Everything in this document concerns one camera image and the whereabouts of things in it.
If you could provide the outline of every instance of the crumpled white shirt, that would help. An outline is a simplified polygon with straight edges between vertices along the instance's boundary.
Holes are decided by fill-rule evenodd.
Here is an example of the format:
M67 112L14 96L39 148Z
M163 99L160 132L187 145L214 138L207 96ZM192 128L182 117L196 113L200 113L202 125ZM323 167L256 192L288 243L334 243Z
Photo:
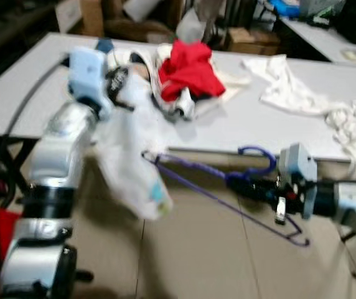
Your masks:
M314 93L293 75L285 55L244 59L243 65L271 84L260 101L291 113L324 116L326 124L335 130L334 139L350 156L348 177L356 179L356 99L347 104Z

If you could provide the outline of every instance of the table leg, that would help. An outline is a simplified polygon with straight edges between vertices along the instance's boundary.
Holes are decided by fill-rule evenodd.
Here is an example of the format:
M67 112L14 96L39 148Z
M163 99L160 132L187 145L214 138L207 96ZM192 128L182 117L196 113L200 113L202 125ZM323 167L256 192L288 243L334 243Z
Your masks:
M16 159L15 160L13 159L11 153L7 149L1 153L0 161L2 162L2 164L5 165L8 174L13 178L13 180L15 181L15 183L17 184L21 192L25 194L29 189L29 186L24 176L22 175L20 168L23 162L27 159L28 155L30 154L37 140L30 140L30 139L22 140L22 139L11 138L11 142L9 142L8 144L10 145L18 142L23 142L23 146L20 152L17 154Z
M354 231L351 231L351 232L349 232L349 233L346 234L346 235L341 235L341 236L340 236L341 242L346 243L346 241L352 239L352 238L355 237L355 236L356 236L356 232L354 232Z

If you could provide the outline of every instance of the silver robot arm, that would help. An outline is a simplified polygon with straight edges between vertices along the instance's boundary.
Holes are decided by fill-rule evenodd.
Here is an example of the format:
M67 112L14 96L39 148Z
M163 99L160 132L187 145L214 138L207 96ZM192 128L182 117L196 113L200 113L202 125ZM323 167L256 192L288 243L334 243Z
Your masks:
M65 242L72 235L85 151L96 124L112 109L106 73L105 54L86 48L70 54L69 88L75 101L54 115L34 148L30 191L0 274L2 298L70 297L77 251Z
M356 181L317 180L316 162L301 145L293 145L281 152L279 160L280 183L287 184L298 193L303 219L311 215L329 217L348 226L356 234Z

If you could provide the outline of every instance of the white table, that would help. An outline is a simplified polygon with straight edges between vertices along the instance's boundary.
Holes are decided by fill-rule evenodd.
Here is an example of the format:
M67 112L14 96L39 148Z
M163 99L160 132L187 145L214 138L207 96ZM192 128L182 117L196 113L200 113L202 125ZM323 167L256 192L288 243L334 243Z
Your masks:
M133 42L114 43L119 48L154 50L156 47ZM94 48L96 39L49 34L0 76L0 135L37 78L62 54L77 45ZM241 66L241 59L254 56L216 52L214 57L220 69L246 75L248 72ZM289 60L289 65L294 74L316 92L347 102L356 98L356 68L306 60ZM58 69L40 87L21 115L12 136L41 137L48 119L67 100L67 73L67 69ZM266 86L264 80L252 76L249 88L197 121L180 122L175 126L165 122L168 145L180 150L236 153L241 145L256 144L279 154L291 143L301 142L318 159L348 161L321 119L290 115L260 103L258 99Z
M356 60L349 60L342 53L349 50L356 55L356 44L349 42L335 29L312 27L306 23L285 18L282 18L282 22L331 62L356 66Z

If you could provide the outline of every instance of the clutter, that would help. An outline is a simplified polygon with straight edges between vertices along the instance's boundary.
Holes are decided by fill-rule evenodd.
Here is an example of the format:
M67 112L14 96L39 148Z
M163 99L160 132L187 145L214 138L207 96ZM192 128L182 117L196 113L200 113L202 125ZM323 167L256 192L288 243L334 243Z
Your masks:
M329 6L342 2L341 0L302 0L299 2L299 14L301 17L309 17L325 10Z
M356 100L348 105L314 93L293 75L285 55L243 60L243 64L271 83L260 97L262 102L290 113L325 118L335 130L334 139L351 158L348 176L356 179Z
M170 42L182 16L181 0L80 0L84 33L150 42Z
M182 42L180 43L183 48L187 47ZM162 45L153 58L146 51L130 49L114 49L108 55L108 65L112 69L128 69L126 83L115 98L119 103L130 108L116 109L113 118L102 129L103 132L98 133L99 139L102 139L102 142L96 145L98 162L114 197L142 219L156 220L172 209L172 200L157 169L141 158L142 151L163 152L166 150L159 126L160 122L165 119L162 113L154 107L151 99L152 92L158 90L154 96L164 102L161 98L162 93L158 89L162 86L159 80L159 68L168 61L166 66L169 69L163 70L165 76L168 76L168 70L175 70L174 68L179 70L181 65L184 67L188 64L195 65L195 70L202 70L202 73L198 74L200 77L213 76L208 78L212 84L219 82L218 77L226 81L229 86L226 92L228 97L232 97L249 83L248 78L237 79L218 71L215 72L218 74L216 77L213 73L215 67L210 64L211 51L202 44L190 47L190 49L196 48L200 48L200 51L173 53L171 45ZM186 78L182 76L182 81L185 82ZM192 81L196 80L198 80L197 77L192 75ZM176 95L174 93L169 95L175 96L171 105L194 114L197 102L192 99L191 84L192 82L188 83L189 87L180 85L179 88L176 87ZM202 92L217 95L225 90L223 85L219 84L221 86L219 92L216 92L215 87L207 89L208 86L201 83L194 85L198 88L194 90L199 95ZM223 96L214 100L218 102L228 100Z
M186 43L209 43L224 0L196 0L177 26L177 37Z
M168 59L171 57L172 51L173 47L171 45L161 45L157 48L155 61L156 70L161 69L161 67L164 65L164 62L168 61ZM167 93L168 97L170 95L173 95L176 100L173 100L173 97L171 97L172 100L168 101L168 99L170 98L167 97L166 101L162 97L162 92L164 88L162 80L161 78L158 78L157 71L154 72L153 79L151 80L153 94L160 109L164 113L166 113L170 120L174 121L179 117L182 117L186 120L193 120L194 118L197 118L200 115L207 113L209 110L217 107L218 105L225 103L233 96L235 96L243 87L247 86L250 83L250 79L248 77L238 78L226 74L225 72L222 72L213 63L213 60L211 58L209 58L207 61L207 63L203 63L209 64L211 66L213 76L215 76L215 78L221 83L222 87L225 89L225 91L217 97L213 97L212 94L210 94L211 92L217 94L216 92L218 90L215 87L213 87L211 91L208 91L208 89L204 89L204 94L198 93L199 95L196 95L193 90L191 90L192 82L190 82L190 85L187 86L189 90L184 88L182 89L182 92L179 93L179 89L176 89L177 93L175 93L175 95L174 93Z
M280 39L273 32L248 31L244 28L229 28L225 46L230 52L275 55Z
M298 0L269 0L268 2L279 16L298 17L300 15L301 8Z
M169 176L172 179L175 179L182 185L188 187L189 189L193 190L194 192L197 192L205 197L208 197L209 199L213 200L214 202L220 204L222 207L225 207L229 209L232 212L237 213L240 215L240 217L244 217L250 221L252 221L254 224L258 225L261 228L264 228L268 230L269 232L273 233L275 236L280 237L284 240L287 240L289 243L299 246L299 247L308 247L310 245L310 240L308 238L305 238L303 240L298 240L298 236L302 234L302 229L296 224L296 222L290 217L290 215L286 215L286 220L288 223L290 223L293 228L295 229L294 232L290 234L285 234L282 233L278 230L276 230L273 227L270 227L261 221L257 220L254 218L252 215L247 214L246 212L243 212L241 209L238 209L237 206L231 205L229 202L224 201L223 199L218 198L216 195L212 194L211 192L203 189L202 187L194 184L193 182L189 181L185 177L179 175L178 173L174 172L173 170L169 169L168 167L163 165L163 162L170 162L174 164L179 164L185 168L192 169L193 171L201 171L206 174L209 174L211 176L215 176L219 179L222 179L225 181L227 184L227 187L231 189L233 192L236 192L237 194L240 195L240 197L249 197L250 199L252 198L251 194L256 194L256 200L262 200L263 198L263 192L268 192L268 188L262 188L262 191L256 187L257 183L255 181L252 181L252 176L258 176L262 177L265 175L270 174L276 167L276 158L273 156L273 154L267 152L263 148L260 148L258 146L244 146L242 148L238 149L238 154L244 154L246 151L257 151L260 152L263 156L267 157L269 159L269 166L265 169L254 169L254 168L249 168L246 171L242 173L238 172L230 172L230 173L224 173L223 171L213 168L209 165L202 164L202 163L195 163L191 162L185 159L181 159L175 156L171 156L169 154L162 154L162 153L153 153L153 152L143 152L143 157L150 163L154 164L157 166L158 170L162 172L163 174ZM251 185L250 192L248 191L245 186Z

